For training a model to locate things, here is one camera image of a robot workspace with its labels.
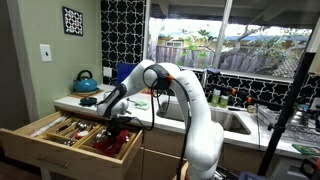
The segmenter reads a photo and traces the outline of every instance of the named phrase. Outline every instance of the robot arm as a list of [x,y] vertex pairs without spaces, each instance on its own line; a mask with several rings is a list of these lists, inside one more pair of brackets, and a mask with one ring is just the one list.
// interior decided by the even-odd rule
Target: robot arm
[[219,123],[211,121],[203,89],[192,71],[180,71],[178,66],[171,63],[155,64],[144,60],[98,103],[98,114],[111,118],[116,114],[113,107],[121,99],[136,94],[145,87],[172,89],[175,92],[186,129],[189,130],[185,148],[185,157],[189,162],[188,175],[190,179],[213,177],[223,143],[223,128]]

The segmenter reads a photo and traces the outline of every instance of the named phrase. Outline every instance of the open drawer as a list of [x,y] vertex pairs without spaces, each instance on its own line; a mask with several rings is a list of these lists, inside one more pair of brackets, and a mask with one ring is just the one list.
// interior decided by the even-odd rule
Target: open drawer
[[31,136],[41,127],[52,123],[63,115],[62,112],[57,112],[15,131],[0,129],[0,140],[5,155],[75,179],[123,179],[141,146],[141,128],[128,125],[128,130],[130,134],[134,134],[134,137],[130,137],[130,140],[121,148],[116,157],[107,157],[95,152],[93,148],[88,148],[88,142],[92,141],[92,137],[103,127],[103,123],[99,123],[99,120],[103,122],[101,118],[74,114],[71,118],[84,119],[97,126],[72,146],[47,140],[47,138],[52,138],[52,135],[54,136],[55,130],[53,128],[61,127],[63,123],[70,123],[70,119],[37,137]]

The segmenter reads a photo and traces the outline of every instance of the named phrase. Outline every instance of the blue kettle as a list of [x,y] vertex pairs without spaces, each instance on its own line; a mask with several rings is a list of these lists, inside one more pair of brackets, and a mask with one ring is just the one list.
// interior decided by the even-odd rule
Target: blue kettle
[[89,70],[82,70],[79,72],[77,79],[74,83],[75,92],[93,92],[97,91],[98,83],[92,79],[92,73]]

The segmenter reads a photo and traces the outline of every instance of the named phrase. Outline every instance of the window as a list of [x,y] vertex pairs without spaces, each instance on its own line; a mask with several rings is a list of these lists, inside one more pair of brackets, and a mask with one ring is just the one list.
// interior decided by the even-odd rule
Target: window
[[165,19],[152,5],[149,59],[292,78],[320,12],[316,0],[248,0],[233,1],[224,17],[228,1],[188,2],[169,4]]

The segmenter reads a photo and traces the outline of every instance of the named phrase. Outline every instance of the backsplash tile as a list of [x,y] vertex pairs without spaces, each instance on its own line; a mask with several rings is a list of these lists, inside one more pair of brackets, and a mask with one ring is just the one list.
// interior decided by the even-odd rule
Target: backsplash tile
[[[212,84],[223,85],[227,87],[236,88],[240,91],[247,92],[250,96],[269,101],[276,104],[284,105],[286,98],[288,97],[289,90],[291,88],[291,83],[279,82],[279,81],[268,81],[259,78],[247,78],[241,76],[229,76],[222,74],[216,78],[210,77],[208,75],[208,84],[205,89],[205,94],[210,100],[210,86]],[[315,97],[320,97],[320,78],[315,76],[313,73],[308,74],[305,83],[303,84],[299,97],[304,97],[309,103],[312,103]],[[246,96],[229,95],[229,105],[246,107],[248,104],[246,102]]]
[[112,68],[103,83],[115,85],[117,64],[138,64],[143,54],[145,0],[101,0],[102,65]]

